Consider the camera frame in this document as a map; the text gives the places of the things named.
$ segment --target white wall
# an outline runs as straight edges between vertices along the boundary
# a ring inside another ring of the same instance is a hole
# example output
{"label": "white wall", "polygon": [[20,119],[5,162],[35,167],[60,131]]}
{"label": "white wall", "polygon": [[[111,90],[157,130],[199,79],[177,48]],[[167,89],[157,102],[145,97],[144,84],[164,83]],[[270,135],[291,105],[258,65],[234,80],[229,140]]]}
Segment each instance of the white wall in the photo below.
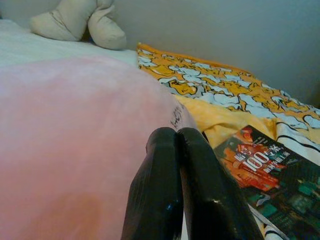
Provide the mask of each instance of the white wall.
{"label": "white wall", "polygon": [[[59,2],[0,1],[2,9],[21,3],[11,11],[23,25]],[[320,105],[319,0],[117,0],[116,6],[131,49],[143,42],[234,65]]]}

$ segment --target bedding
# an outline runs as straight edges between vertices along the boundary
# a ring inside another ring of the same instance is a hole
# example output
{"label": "bedding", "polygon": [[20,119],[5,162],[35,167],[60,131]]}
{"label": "bedding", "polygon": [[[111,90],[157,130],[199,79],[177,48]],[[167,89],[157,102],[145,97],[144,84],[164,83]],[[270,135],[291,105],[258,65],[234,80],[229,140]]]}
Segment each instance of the bedding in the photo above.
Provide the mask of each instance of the bedding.
{"label": "bedding", "polygon": [[278,118],[320,144],[320,109],[264,84],[248,71],[145,44],[138,45],[137,53],[139,68],[176,96],[202,100],[231,112]]}
{"label": "bedding", "polygon": [[112,58],[0,67],[0,80],[0,239],[120,239],[149,135],[196,127],[165,87]]}
{"label": "bedding", "polygon": [[81,56],[107,56],[137,66],[137,53],[133,50],[108,50],[89,42],[47,39],[6,19],[0,19],[0,53],[0,67]]}

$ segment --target bed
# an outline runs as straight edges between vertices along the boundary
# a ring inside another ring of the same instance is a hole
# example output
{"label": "bed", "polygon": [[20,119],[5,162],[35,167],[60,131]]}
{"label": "bed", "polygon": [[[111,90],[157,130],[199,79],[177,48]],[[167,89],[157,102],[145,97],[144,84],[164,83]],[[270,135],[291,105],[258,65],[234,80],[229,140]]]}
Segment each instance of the bed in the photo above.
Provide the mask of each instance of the bed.
{"label": "bed", "polygon": [[[250,124],[320,164],[320,110],[264,84],[246,70],[145,44],[139,44],[137,51],[113,51],[91,42],[47,39],[6,19],[0,20],[0,52],[0,67],[88,56],[117,59],[153,76],[175,95],[213,148]],[[182,239],[187,239],[185,227]]]}

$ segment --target magazine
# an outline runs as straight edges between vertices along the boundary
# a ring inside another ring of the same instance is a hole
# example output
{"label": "magazine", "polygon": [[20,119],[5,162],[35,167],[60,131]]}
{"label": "magazine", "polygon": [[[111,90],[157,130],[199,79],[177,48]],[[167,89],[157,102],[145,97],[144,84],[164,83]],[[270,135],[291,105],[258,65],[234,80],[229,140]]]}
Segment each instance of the magazine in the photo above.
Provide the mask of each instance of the magazine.
{"label": "magazine", "polygon": [[320,239],[320,166],[250,125],[214,153],[262,222],[285,239]]}

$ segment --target plush toy leg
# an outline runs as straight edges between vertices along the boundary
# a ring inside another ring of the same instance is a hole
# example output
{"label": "plush toy leg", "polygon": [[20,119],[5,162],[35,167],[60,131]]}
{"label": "plush toy leg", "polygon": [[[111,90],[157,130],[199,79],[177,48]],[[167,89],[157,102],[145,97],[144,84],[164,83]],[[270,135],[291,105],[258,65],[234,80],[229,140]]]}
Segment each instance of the plush toy leg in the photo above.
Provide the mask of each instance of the plush toy leg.
{"label": "plush toy leg", "polygon": [[111,4],[112,0],[62,0],[55,10],[32,17],[30,29],[50,39],[79,41],[91,14]]}
{"label": "plush toy leg", "polygon": [[111,19],[115,7],[97,9],[88,21],[90,35],[99,47],[119,50],[126,46],[126,34]]}

